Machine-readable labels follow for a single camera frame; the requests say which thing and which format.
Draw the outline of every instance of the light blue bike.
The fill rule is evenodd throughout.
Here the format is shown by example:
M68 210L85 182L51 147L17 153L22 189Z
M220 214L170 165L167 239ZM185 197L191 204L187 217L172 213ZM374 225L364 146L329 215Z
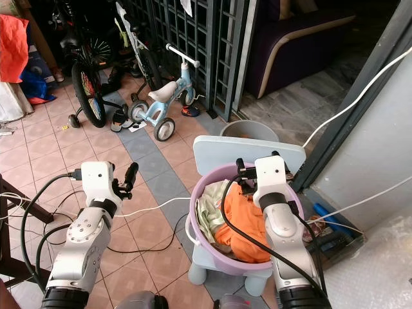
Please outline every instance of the light blue bike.
M166 50L171 50L182 58L180 78L169 82L159 90L149 92L149 96L155 101L150 107L143 100L134 100L127 111L129 119L134 122L146 120L152 123L154 126L154 137L161 142L168 140L174 133L174 121L172 118L166 117L170 104L176 98L181 97L182 103L190 106L197 99L196 91L192 86L187 61L192 63L195 68L198 68L200 65L199 61L191 59L170 44L166 45Z

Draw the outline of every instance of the door frame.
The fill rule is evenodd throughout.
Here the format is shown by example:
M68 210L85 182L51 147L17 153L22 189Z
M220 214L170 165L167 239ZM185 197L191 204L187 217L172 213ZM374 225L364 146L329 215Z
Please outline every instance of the door frame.
M369 81L390 61L412 45L412 1L401 0L364 67L345 96L338 112L349 106ZM329 124L291 183L294 191L309 187L351 133L387 83L398 64L388 69L349 112Z

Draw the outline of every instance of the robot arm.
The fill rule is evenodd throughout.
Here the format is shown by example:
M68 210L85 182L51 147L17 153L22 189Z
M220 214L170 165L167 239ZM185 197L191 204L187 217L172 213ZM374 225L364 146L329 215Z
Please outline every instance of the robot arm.
M110 242L113 216L122 200L131 198L138 165L126 172L125 186L113 179L109 162L86 162L81 166L86 208L69 226L66 243L57 255L41 308L81 308L96 281L103 251Z
M254 203L262 209L269 247L319 284L312 257L303 245L304 226L287 203L292 197L286 186L284 160L275 154L257 159L255 168L248 169L244 168L243 161L238 159L236 163L242 189L246 189L246 194L254 192ZM257 187L247 188L247 179L256 179ZM272 263L276 288L284 309L331 308L328 299L319 295L315 287L299 272L274 256Z

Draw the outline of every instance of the bicycle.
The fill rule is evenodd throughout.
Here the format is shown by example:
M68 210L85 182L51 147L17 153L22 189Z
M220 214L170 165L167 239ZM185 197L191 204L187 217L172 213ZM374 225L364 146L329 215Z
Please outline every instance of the bicycle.
M145 27L145 23L138 24L135 19L126 12L119 1L116 2L116 9L117 14L126 29L127 36L129 37L133 51L135 52L138 67L145 80L137 93L140 93L146 84L148 84L153 91L160 89L163 86L163 82L158 66L156 65L155 60L153 60L149 48L147 48L147 46L138 38L140 28Z
M99 41L91 35L85 26L84 16L78 16L73 2L70 0L55 0L57 18L67 28L68 34L61 41L62 49L68 57L73 57L75 63L71 68L71 77L75 94L80 103L80 108L75 114L68 117L71 127L79 128L78 115L84 112L89 121L96 127L106 125L106 112L104 105L122 109L122 106L103 100L101 92L100 75L98 71L114 59L114 49L109 43Z
M145 101L139 100L135 93L132 94L133 103L127 110L127 115L133 122L149 121L154 126L154 137L161 142L168 140L174 133L174 121L166 117L171 102L180 97L183 105L190 106L199 97L196 97L196 91L192 86L189 65L186 61L192 63L195 68L200 66L200 62L191 59L170 44L166 45L166 50L182 58L180 78L169 82L159 90L149 92L149 96L155 101L150 107Z

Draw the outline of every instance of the orange cloth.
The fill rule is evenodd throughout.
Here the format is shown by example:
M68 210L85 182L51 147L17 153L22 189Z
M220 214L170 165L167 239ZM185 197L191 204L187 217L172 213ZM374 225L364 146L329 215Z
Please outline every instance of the orange cloth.
M237 228L268 246L262 210L252 200L242 195L241 187L233 184L225 200L225 214ZM247 263L263 263L270 260L270 254L236 233L225 223L214 235L215 240L232 248L234 255Z
M0 14L0 82L21 82L28 61L26 19Z

